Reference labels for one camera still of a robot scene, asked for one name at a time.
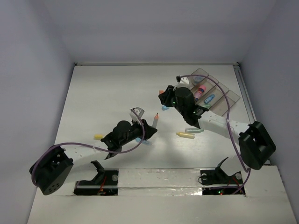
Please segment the green capped highlighter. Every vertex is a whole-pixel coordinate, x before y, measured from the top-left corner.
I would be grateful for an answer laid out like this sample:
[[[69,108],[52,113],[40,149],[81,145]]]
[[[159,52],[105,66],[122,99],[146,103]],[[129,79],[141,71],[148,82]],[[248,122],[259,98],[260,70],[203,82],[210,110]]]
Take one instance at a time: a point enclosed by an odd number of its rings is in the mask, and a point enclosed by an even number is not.
[[[210,104],[204,104],[204,105],[201,105],[201,107],[204,107],[206,109],[210,109],[212,106]]]

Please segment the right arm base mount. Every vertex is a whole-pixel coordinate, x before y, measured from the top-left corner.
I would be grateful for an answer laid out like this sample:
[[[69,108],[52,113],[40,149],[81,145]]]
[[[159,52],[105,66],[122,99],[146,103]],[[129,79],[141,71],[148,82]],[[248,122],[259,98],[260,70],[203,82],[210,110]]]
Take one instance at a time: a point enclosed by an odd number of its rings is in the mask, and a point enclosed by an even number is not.
[[[221,165],[227,158],[223,159],[214,169],[204,169],[200,171],[198,183],[200,183],[203,195],[232,195],[235,194],[245,195],[244,187],[239,189],[243,184],[241,172],[237,172],[228,176],[222,169]]]

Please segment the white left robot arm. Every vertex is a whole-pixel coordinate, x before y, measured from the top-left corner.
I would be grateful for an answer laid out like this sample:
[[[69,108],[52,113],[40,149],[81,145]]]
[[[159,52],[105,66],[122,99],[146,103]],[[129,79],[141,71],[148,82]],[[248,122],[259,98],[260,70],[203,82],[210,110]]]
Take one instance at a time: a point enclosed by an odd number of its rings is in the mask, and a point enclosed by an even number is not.
[[[112,180],[116,174],[114,170],[105,170],[100,159],[107,153],[106,159],[119,154],[127,154],[137,147],[124,151],[126,144],[139,138],[137,143],[149,140],[157,133],[157,120],[149,125],[145,119],[122,120],[116,127],[100,141],[107,148],[78,142],[64,142],[51,146],[29,169],[32,183],[38,187],[43,195],[51,195],[58,191],[63,184],[75,182],[75,186],[98,186],[101,195],[114,195],[116,181]]]

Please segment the blue correction tape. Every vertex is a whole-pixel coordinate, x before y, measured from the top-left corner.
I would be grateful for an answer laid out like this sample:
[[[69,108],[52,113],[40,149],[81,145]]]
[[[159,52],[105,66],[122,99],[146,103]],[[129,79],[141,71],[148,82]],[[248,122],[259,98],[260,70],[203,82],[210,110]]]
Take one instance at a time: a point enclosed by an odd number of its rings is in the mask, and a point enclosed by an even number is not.
[[[215,95],[211,94],[210,96],[208,96],[205,100],[204,103],[205,104],[209,104],[213,99],[214,99]]]

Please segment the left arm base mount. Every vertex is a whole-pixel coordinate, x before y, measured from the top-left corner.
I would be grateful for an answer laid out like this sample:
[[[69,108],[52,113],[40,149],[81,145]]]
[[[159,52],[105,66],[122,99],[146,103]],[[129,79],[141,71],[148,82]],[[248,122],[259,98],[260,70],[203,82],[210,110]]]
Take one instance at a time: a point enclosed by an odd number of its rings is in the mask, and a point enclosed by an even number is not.
[[[117,196],[118,195],[118,169],[104,169],[98,161],[91,161],[97,174],[91,180],[77,181],[74,195],[77,196]]]

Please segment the orange tip grey highlighter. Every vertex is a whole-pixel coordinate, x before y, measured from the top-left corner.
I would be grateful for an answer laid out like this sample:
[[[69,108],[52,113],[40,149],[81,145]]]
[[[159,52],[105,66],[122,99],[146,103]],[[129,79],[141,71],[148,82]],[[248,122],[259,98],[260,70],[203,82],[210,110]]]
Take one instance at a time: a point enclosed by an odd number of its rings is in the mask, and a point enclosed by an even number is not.
[[[157,128],[158,120],[159,120],[159,114],[157,113],[153,119],[153,123],[152,123],[153,128]]]

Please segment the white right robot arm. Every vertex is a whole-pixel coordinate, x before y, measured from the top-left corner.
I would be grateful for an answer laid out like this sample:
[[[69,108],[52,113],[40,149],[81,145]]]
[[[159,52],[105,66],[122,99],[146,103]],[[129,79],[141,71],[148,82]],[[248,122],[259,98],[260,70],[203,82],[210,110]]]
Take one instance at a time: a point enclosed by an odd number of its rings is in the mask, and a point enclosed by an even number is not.
[[[162,105],[174,107],[187,124],[231,140],[236,155],[221,162],[215,171],[218,182],[226,183],[241,170],[260,170],[276,151],[276,145],[261,122],[246,124],[217,115],[197,105],[186,87],[169,85],[158,97]]]

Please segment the pink cap glue bottle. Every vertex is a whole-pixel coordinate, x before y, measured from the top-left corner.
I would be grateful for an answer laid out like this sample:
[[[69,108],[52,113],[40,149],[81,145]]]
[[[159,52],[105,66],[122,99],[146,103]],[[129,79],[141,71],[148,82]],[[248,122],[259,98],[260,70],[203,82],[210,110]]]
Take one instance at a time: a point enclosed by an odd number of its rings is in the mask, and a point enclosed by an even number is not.
[[[206,91],[206,87],[204,85],[201,85],[198,88],[197,92],[194,94],[194,97],[200,99],[205,91]]]

